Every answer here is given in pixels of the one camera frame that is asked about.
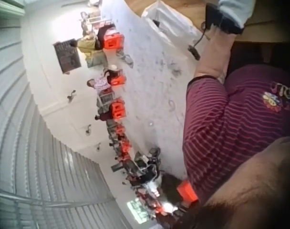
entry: plastic bag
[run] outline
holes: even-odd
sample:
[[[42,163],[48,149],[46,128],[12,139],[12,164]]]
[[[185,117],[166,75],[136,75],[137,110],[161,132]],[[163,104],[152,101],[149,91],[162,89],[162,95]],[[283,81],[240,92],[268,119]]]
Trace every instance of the plastic bag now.
[[[186,57],[188,69],[194,73],[197,61],[187,48],[200,39],[202,32],[193,25],[192,21],[159,0],[144,10],[142,18],[156,31],[160,39],[163,40],[162,43],[168,44],[168,52],[170,51],[169,47],[172,47],[173,55],[182,54]],[[159,22],[159,28],[153,20]],[[200,56],[207,42],[207,38],[203,37],[197,44],[196,49]],[[226,73],[219,77],[221,83],[224,82],[225,75]]]

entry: table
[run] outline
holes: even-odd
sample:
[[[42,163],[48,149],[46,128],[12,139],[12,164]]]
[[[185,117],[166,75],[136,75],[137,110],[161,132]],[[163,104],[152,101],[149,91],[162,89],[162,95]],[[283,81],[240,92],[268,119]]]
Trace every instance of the table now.
[[[130,9],[141,16],[144,9],[156,0],[125,0]],[[163,0],[171,8],[188,17],[194,26],[201,30],[201,23],[205,21],[205,7],[207,2],[216,3],[218,0]],[[271,0],[257,0],[253,16],[248,20],[238,42],[280,43],[290,42],[290,28],[287,28],[277,18],[280,8]]]

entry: maroon striped shirt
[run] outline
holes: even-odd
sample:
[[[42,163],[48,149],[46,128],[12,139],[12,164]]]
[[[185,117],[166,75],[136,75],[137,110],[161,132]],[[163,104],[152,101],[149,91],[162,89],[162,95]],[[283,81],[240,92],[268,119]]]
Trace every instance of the maroon striped shirt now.
[[[201,202],[243,162],[290,135],[290,75],[247,65],[222,85],[193,79],[186,94],[183,152],[187,176]]]

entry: wristwatch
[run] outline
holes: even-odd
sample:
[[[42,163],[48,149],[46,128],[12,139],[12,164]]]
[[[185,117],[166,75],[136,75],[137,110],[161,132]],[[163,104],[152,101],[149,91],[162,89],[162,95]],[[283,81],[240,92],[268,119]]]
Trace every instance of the wristwatch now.
[[[221,12],[217,5],[207,3],[205,29],[209,30],[212,25],[217,26],[227,34],[242,34],[244,31],[244,28],[240,28],[233,18],[225,12]]]

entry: chair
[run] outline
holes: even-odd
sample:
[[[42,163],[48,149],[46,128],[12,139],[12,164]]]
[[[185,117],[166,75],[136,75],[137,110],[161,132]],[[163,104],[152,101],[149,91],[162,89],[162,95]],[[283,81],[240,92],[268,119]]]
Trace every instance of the chair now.
[[[191,184],[188,180],[183,181],[178,187],[177,191],[182,196],[182,199],[185,202],[192,203],[198,200],[197,195],[195,194]]]
[[[123,44],[124,36],[119,32],[104,37],[104,49],[122,49]]]
[[[122,125],[118,125],[116,128],[115,128],[115,132],[118,134],[118,135],[122,135],[125,133],[125,127],[123,127]]]
[[[116,112],[112,112],[113,119],[121,119],[126,117],[125,110],[120,110]]]
[[[122,144],[122,152],[128,154],[131,146]]]
[[[111,87],[109,87],[109,88],[104,89],[104,90],[101,91],[102,95],[104,95],[104,94],[110,94],[112,92],[113,92],[113,90],[112,90]]]
[[[113,102],[125,104],[125,101],[123,99],[121,99],[121,97],[114,99]]]
[[[111,110],[112,112],[117,112],[117,111],[121,111],[121,110],[124,110],[125,107],[122,103],[119,103],[119,102],[113,102],[111,104]]]
[[[122,141],[122,146],[131,147],[131,144],[130,144],[129,140],[125,139]]]
[[[123,75],[119,75],[111,79],[111,86],[123,85],[125,84],[125,82],[126,82],[126,77]]]

